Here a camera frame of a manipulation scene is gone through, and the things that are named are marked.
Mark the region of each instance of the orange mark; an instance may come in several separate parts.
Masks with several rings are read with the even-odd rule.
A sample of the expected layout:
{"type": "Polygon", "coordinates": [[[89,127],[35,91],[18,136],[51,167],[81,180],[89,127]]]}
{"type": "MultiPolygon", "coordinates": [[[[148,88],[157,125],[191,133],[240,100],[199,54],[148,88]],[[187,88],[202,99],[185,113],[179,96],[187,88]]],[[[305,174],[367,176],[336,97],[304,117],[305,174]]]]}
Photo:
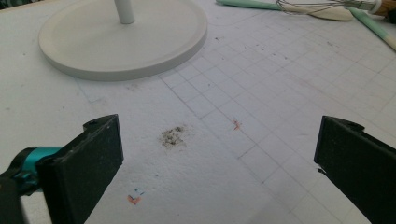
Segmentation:
{"type": "Polygon", "coordinates": [[[234,130],[239,130],[241,128],[242,123],[239,123],[238,120],[233,119],[233,124],[235,125],[234,130]]]}
{"type": "Polygon", "coordinates": [[[141,200],[142,200],[142,198],[140,198],[140,197],[137,197],[134,199],[134,197],[132,197],[131,195],[128,195],[128,201],[134,205],[137,205],[141,200]]]}

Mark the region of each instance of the circular base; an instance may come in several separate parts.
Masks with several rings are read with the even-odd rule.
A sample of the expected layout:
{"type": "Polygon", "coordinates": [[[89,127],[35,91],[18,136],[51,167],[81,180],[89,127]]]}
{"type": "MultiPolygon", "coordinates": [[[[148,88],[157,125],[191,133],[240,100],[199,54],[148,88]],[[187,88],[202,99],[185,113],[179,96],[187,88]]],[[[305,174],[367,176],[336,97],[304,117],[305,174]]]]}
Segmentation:
{"type": "Polygon", "coordinates": [[[205,13],[190,0],[131,0],[121,24],[114,1],[86,0],[42,27],[39,45],[62,72],[90,80],[148,77],[186,62],[206,39],[205,13]]]}

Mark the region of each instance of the white stand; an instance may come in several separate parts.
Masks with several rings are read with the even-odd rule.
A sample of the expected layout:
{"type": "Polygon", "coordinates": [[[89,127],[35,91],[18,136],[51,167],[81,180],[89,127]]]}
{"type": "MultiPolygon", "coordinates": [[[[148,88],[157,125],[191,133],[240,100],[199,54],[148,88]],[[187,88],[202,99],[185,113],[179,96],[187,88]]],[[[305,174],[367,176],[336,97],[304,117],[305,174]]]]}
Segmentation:
{"type": "Polygon", "coordinates": [[[73,77],[128,80],[184,63],[205,42],[205,13],[190,0],[115,3],[83,0],[50,18],[39,35],[49,62],[73,77]]]}

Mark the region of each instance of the wooden handle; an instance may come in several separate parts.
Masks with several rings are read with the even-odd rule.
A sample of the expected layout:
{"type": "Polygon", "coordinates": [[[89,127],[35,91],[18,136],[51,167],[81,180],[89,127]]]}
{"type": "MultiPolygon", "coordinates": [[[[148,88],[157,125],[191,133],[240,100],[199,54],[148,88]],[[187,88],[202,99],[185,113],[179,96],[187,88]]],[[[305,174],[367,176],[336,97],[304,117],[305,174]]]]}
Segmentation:
{"type": "Polygon", "coordinates": [[[388,12],[396,8],[396,0],[382,0],[381,7],[374,13],[377,16],[388,16],[388,12]]]}

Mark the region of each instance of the white tabletop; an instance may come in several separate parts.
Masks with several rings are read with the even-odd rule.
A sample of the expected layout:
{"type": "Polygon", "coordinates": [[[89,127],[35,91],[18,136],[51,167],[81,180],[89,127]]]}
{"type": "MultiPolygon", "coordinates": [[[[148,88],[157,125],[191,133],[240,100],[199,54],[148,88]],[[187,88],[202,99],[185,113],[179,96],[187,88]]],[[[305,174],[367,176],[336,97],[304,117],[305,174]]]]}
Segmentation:
{"type": "MultiPolygon", "coordinates": [[[[196,56],[93,82],[54,69],[37,43],[75,2],[0,12],[0,172],[26,147],[64,146],[119,114],[125,160],[87,223],[368,223],[312,161],[322,115],[396,147],[396,53],[366,27],[194,0],[209,22],[196,56]],[[167,149],[162,132],[176,126],[184,145],[167,149]]],[[[32,223],[50,223],[41,193],[23,201],[32,223]]]]}

